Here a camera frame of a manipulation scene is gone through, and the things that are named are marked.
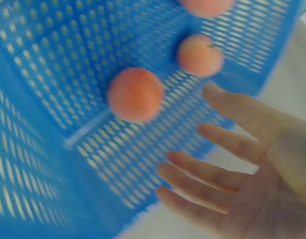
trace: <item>basket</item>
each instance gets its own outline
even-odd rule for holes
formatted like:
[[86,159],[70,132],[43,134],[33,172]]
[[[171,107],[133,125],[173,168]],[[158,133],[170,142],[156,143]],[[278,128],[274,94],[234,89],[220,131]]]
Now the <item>basket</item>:
[[[157,202],[170,150],[205,159],[201,122],[233,123],[202,98],[209,81],[255,96],[282,52],[299,0],[237,0],[217,19],[176,0],[0,0],[0,238],[113,238]],[[174,55],[201,33],[224,50],[221,73],[196,78]],[[124,122],[105,101],[127,67],[166,87],[160,116]]]

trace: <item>blue plastic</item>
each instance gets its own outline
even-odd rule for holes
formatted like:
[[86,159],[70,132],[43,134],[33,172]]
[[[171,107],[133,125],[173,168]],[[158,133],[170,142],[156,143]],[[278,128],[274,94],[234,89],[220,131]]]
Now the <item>blue plastic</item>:
[[[176,0],[0,0],[0,238],[113,238],[156,203],[169,150],[204,159],[196,126],[232,122],[202,98],[209,80],[258,94],[299,0],[237,0],[217,19]],[[202,33],[225,51],[221,73],[190,76],[178,43]],[[164,82],[160,116],[131,124],[105,101],[111,78],[144,67]]]

